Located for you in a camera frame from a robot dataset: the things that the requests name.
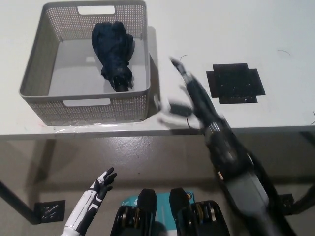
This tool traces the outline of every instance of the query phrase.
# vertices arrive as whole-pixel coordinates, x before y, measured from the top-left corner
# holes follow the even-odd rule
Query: small robotic hand
[[[251,235],[294,236],[261,164],[217,114],[197,79],[179,61],[171,58],[171,62],[185,80],[193,108],[170,104],[170,113],[184,117],[195,114],[201,121],[212,164],[231,208],[244,220]]]
[[[68,218],[61,236],[84,236],[92,223],[102,201],[110,186],[115,180],[114,168],[110,168],[97,178],[97,180],[84,192]]]

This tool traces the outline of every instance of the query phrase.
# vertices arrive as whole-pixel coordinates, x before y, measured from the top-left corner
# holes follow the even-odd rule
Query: perforated basket wall
[[[112,5],[112,15],[80,15],[78,6]],[[35,42],[20,94],[46,125],[87,125],[144,120],[149,89],[123,97],[111,95],[109,105],[67,107],[68,97],[48,96],[58,45],[64,40],[89,39],[98,22],[123,22],[127,33],[145,44],[146,76],[150,74],[147,48],[147,16],[143,1],[79,1],[48,3],[43,7]],[[84,95],[73,100],[87,99]]]

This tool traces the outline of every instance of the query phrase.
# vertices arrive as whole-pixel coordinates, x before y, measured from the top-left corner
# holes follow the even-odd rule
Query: table leg
[[[40,219],[36,217],[35,213],[1,181],[0,197],[2,197],[11,207],[13,207],[32,225],[40,224]]]

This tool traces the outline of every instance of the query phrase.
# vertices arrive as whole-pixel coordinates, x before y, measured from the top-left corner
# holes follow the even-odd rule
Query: folded umbrella
[[[116,92],[129,91],[132,72],[128,65],[133,37],[126,33],[123,23],[97,23],[92,31],[92,47],[103,65],[101,75]]]

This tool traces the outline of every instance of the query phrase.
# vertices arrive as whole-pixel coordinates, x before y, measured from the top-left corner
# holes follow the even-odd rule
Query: teal box
[[[194,196],[192,191],[186,191],[189,202],[194,203]],[[169,205],[169,192],[157,193],[157,214],[156,221],[164,225],[166,230],[176,230],[174,218],[172,216],[171,207]],[[135,207],[137,205],[138,196],[130,196],[122,202],[122,205]]]

